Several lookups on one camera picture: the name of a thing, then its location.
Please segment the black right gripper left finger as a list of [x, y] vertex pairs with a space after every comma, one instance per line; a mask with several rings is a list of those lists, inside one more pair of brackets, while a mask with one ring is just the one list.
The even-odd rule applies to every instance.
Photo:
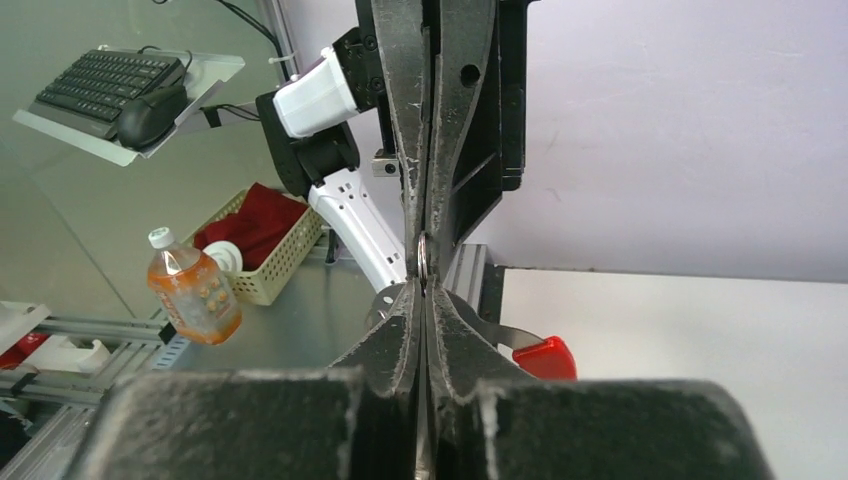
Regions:
[[408, 474], [412, 287], [328, 367], [153, 371], [105, 395], [73, 479], [397, 479]]

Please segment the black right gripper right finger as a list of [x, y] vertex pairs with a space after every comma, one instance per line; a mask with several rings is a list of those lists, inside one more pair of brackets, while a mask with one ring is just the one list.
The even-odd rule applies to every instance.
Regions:
[[742, 408], [696, 380], [529, 374], [425, 287], [425, 465], [439, 479], [768, 479]]

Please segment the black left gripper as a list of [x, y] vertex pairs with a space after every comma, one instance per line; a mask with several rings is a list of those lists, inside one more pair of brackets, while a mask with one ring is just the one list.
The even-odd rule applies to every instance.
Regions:
[[[528, 1], [424, 4], [425, 24], [431, 30], [432, 88], [424, 219], [433, 275], [448, 272], [459, 246], [494, 209], [502, 192], [521, 186], [529, 5]], [[409, 272], [417, 272], [427, 157], [428, 37], [423, 6], [420, 1], [358, 1], [356, 10], [368, 90], [380, 125], [382, 145], [374, 159], [394, 160], [397, 150], [404, 178], [406, 264]]]

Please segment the red-handled metal key holder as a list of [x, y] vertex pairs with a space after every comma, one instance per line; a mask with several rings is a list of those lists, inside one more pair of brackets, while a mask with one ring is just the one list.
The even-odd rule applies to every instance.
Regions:
[[463, 321], [508, 361], [539, 379], [576, 380], [576, 362], [561, 338], [543, 338], [500, 323], [505, 272], [489, 261], [486, 245], [466, 243], [454, 257], [444, 285], [462, 300], [457, 311]]

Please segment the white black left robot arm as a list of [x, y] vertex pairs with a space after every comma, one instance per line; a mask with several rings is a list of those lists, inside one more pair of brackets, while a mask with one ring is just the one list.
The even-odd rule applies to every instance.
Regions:
[[[279, 178], [376, 290], [447, 270], [526, 163], [526, 1], [360, 1], [356, 25], [256, 106]], [[376, 111], [403, 235], [364, 189], [352, 118]]]

